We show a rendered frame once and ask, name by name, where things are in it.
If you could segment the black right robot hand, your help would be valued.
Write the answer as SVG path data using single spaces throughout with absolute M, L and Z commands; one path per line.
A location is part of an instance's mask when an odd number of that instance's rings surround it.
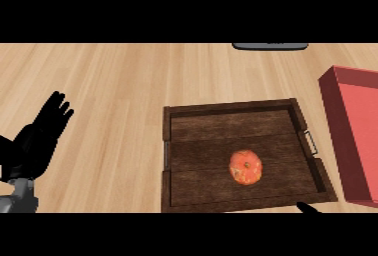
M 318 213 L 318 210 L 305 202 L 299 202 L 297 207 L 303 213 Z

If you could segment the dark grey appliance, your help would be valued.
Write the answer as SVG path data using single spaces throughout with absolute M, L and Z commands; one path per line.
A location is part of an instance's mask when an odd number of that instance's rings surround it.
M 297 51 L 309 47 L 309 43 L 232 43 L 238 50 L 250 51 Z

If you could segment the red cardboard box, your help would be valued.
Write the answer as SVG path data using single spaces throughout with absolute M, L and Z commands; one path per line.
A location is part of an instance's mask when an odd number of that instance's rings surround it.
M 346 201 L 378 208 L 378 71 L 334 65 L 319 88 Z

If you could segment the orange squash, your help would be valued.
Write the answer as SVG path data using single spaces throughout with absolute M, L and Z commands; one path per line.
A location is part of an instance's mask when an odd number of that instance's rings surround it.
M 241 185 L 256 184 L 263 176 L 263 163 L 251 150 L 240 150 L 231 156 L 229 171 Z

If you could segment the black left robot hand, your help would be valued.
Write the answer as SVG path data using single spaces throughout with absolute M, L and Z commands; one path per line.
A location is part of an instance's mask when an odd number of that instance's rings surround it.
M 14 140 L 0 135 L 0 181 L 37 179 L 48 170 L 58 139 L 74 114 L 65 94 L 55 91 L 31 124 Z

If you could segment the dark wooden tray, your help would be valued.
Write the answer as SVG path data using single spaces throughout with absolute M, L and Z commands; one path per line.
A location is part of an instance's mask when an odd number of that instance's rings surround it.
M 294 98 L 164 108 L 161 210 L 232 212 L 336 202 Z

